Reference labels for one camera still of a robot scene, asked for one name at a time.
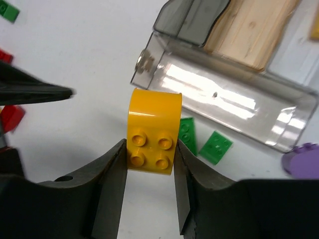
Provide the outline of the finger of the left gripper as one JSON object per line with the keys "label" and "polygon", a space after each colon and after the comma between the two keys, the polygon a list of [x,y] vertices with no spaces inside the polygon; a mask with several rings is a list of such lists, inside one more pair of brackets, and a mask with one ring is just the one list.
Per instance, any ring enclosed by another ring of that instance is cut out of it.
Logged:
{"label": "finger of the left gripper", "polygon": [[7,63],[0,63],[0,103],[39,104],[67,100],[73,89],[43,82]]}

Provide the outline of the red long lego brick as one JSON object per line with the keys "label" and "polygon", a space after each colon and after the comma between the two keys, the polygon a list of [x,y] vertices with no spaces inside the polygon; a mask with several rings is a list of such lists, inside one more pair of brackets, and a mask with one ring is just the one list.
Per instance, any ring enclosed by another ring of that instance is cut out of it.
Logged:
{"label": "red long lego brick", "polygon": [[0,113],[0,119],[4,133],[13,131],[17,128],[25,115],[25,110],[18,105],[4,106]]}

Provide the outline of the yellow rounded lego brick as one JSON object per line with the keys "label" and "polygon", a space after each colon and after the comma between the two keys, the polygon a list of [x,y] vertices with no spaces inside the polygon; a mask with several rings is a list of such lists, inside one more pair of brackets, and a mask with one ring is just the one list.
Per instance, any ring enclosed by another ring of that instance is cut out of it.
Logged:
{"label": "yellow rounded lego brick", "polygon": [[133,90],[127,120],[129,169],[171,174],[181,108],[181,93]]}

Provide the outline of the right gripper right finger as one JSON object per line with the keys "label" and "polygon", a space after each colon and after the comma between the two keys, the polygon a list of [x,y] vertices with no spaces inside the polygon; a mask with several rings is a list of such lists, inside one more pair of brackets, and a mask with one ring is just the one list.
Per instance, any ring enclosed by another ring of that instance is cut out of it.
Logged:
{"label": "right gripper right finger", "polygon": [[180,234],[186,239],[316,239],[318,180],[233,181],[182,143],[174,181]]}

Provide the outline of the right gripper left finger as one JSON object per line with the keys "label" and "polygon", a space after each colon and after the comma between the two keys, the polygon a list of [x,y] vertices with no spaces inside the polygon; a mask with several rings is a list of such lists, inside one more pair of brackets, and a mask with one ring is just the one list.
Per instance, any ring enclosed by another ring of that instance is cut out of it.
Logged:
{"label": "right gripper left finger", "polygon": [[0,151],[3,239],[115,239],[127,179],[126,140],[54,181],[26,179],[18,150]]}

